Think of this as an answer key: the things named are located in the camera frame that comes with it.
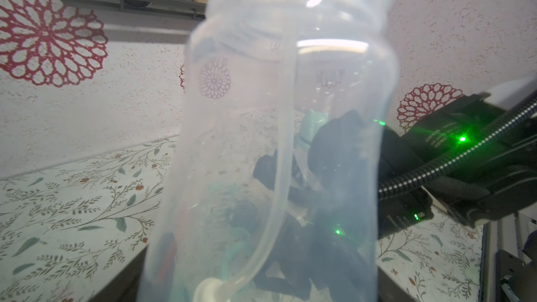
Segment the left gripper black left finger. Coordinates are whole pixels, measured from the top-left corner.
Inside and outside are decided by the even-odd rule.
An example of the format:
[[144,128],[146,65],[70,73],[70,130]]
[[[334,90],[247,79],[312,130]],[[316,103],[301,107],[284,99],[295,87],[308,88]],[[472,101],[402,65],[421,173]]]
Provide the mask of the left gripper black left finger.
[[147,248],[145,247],[89,302],[135,302],[146,252]]

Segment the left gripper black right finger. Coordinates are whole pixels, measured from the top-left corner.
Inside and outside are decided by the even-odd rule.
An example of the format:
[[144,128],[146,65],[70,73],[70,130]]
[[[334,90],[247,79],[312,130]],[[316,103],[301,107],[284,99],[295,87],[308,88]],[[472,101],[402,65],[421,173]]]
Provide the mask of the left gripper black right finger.
[[378,302],[415,302],[415,300],[378,267]]

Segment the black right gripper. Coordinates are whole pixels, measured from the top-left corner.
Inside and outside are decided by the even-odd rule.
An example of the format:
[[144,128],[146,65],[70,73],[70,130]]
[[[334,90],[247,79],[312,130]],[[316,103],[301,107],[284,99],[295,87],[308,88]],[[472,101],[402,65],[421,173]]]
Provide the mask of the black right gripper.
[[[311,111],[323,114],[329,120],[337,118],[327,116],[320,106],[321,100],[319,98],[304,96],[301,98],[298,108],[304,113],[304,118]],[[298,163],[303,166],[306,151],[298,145],[297,147],[298,151],[293,157],[293,164]],[[293,179],[291,188],[297,186],[296,179],[294,177]],[[358,200],[357,202],[360,212],[362,207]],[[393,281],[401,280],[404,276],[407,276],[409,281],[406,284],[406,293],[413,298],[432,298],[435,296],[442,298],[470,297],[474,293],[474,287],[477,286],[477,270],[480,266],[480,262],[474,252],[476,241],[479,239],[479,229],[467,227],[456,222],[448,215],[447,208],[438,200],[434,200],[432,212],[434,216],[428,221],[421,222],[392,236],[383,239],[378,238],[377,257],[382,261],[381,269]],[[371,226],[370,221],[363,220],[363,222],[365,222],[365,226],[361,228]],[[359,230],[358,242],[352,246],[352,250],[357,254],[358,247],[364,244],[364,238],[359,234]],[[364,263],[365,277],[360,278],[358,281],[358,296],[361,289],[369,287],[371,282],[371,275],[366,272],[365,262],[360,256],[359,258]],[[255,295],[258,298],[296,298],[264,291],[256,286],[255,288]],[[313,289],[310,298],[331,298],[331,295],[328,289]]]

